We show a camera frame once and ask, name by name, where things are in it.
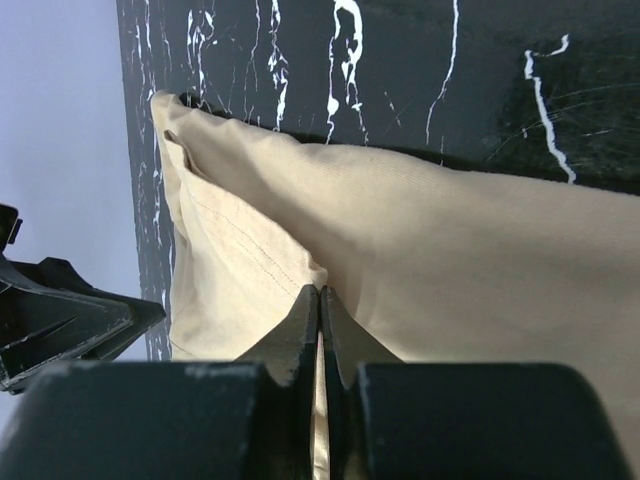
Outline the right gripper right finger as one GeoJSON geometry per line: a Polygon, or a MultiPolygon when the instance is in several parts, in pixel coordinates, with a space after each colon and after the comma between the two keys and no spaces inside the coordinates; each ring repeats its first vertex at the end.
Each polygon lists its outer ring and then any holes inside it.
{"type": "Polygon", "coordinates": [[[319,295],[334,479],[628,479],[600,397],[554,363],[408,363],[319,295]]]}

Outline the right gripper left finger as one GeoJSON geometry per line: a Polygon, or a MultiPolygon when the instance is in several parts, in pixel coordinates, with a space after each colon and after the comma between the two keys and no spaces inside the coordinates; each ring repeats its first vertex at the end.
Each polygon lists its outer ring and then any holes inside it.
{"type": "Polygon", "coordinates": [[[1,438],[5,479],[309,479],[319,293],[233,362],[57,362],[1,438]]]}

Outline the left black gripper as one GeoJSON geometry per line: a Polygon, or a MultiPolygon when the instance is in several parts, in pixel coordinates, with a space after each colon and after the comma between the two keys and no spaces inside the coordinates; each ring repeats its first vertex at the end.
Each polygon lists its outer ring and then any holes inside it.
{"type": "Polygon", "coordinates": [[[1,259],[3,393],[23,393],[29,378],[50,360],[79,357],[165,317],[158,303],[96,298],[97,292],[66,260],[48,257],[33,264],[1,259]],[[52,297],[52,290],[81,295],[52,297]]]}

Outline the beige t shirt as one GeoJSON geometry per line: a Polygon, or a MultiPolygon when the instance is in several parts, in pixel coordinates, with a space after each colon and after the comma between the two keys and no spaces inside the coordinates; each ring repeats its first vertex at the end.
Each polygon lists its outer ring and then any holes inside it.
{"type": "Polygon", "coordinates": [[[307,285],[409,361],[551,361],[639,462],[639,200],[303,144],[156,93],[176,361],[234,360],[307,285]]]}

